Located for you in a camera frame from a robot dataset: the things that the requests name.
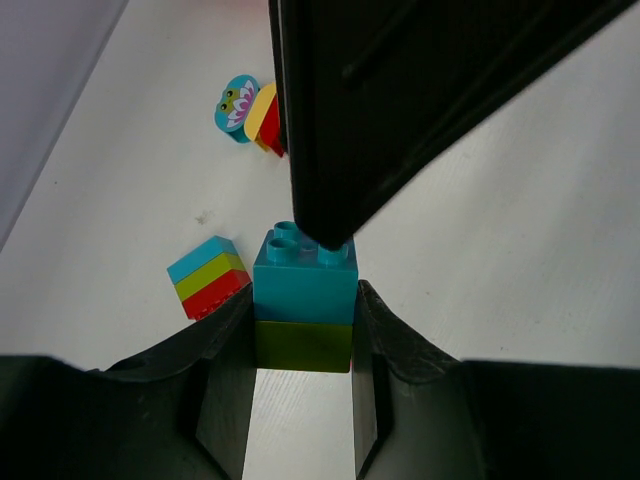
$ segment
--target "white table surface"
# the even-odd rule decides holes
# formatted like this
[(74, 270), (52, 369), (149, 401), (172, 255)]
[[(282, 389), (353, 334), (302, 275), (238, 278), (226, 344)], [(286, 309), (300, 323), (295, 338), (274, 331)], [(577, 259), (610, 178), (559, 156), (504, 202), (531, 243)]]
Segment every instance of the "white table surface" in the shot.
[[(356, 236), (361, 278), (460, 358), (640, 367), (640, 8), (423, 171)], [(250, 266), (288, 162), (211, 115), (273, 79), (266, 0), (131, 0), (0, 254), (0, 352), (107, 368), (189, 322), (166, 267)], [(260, 371), (246, 479), (351, 479), (348, 375)]]

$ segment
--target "blue duplo brick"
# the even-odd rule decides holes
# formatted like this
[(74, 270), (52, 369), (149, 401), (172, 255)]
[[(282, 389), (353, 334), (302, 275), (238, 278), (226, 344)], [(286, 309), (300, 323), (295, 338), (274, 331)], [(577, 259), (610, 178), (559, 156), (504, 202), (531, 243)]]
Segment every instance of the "blue duplo brick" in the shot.
[(191, 251), (167, 268), (171, 282), (175, 285), (180, 280), (184, 280), (197, 269), (204, 266), (223, 252), (238, 255), (238, 252), (233, 246), (233, 242), (231, 242), (231, 240), (217, 235), (210, 238), (198, 248)]
[(269, 230), (253, 265), (259, 320), (352, 325), (357, 288), (353, 239), (326, 250), (293, 222)]

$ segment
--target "toy block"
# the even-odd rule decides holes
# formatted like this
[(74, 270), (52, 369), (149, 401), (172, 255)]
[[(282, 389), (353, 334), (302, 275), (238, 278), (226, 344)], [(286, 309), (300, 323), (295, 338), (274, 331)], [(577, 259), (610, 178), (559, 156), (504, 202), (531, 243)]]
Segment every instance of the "toy block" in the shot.
[(284, 148), (280, 144), (280, 111), (278, 109), (278, 97), (274, 97), (269, 110), (264, 117), (260, 127), (260, 138), (265, 145), (268, 145), (273, 152), (282, 157)]
[(348, 373), (350, 325), (256, 321), (258, 368)]
[(293, 222), (269, 230), (253, 265), (258, 320), (352, 325), (357, 289), (353, 239), (326, 250)]
[(202, 320), (249, 282), (251, 279), (247, 272), (229, 270), (182, 302), (187, 317)]
[(275, 82), (265, 85), (264, 88), (258, 92), (258, 95), (251, 106), (251, 111), (249, 112), (249, 115), (247, 115), (247, 120), (244, 123), (244, 132), (247, 138), (257, 143), (265, 152), (269, 151), (269, 145), (265, 143), (260, 136), (260, 128), (262, 127), (262, 123), (269, 111), (269, 107), (275, 98)]
[(204, 266), (205, 263), (213, 260), (223, 252), (238, 255), (238, 252), (233, 246), (231, 240), (227, 240), (226, 238), (219, 237), (217, 235), (210, 238), (198, 248), (194, 249), (167, 268), (171, 281), (175, 285), (180, 280), (184, 280), (200, 267)]
[(239, 75), (228, 83), (216, 106), (214, 123), (238, 143), (249, 142), (244, 125), (259, 92), (260, 86), (255, 78)]
[(176, 283), (175, 289), (178, 298), (180, 298), (181, 302), (185, 301), (229, 270), (245, 271), (245, 268), (239, 256), (223, 252), (188, 277)]

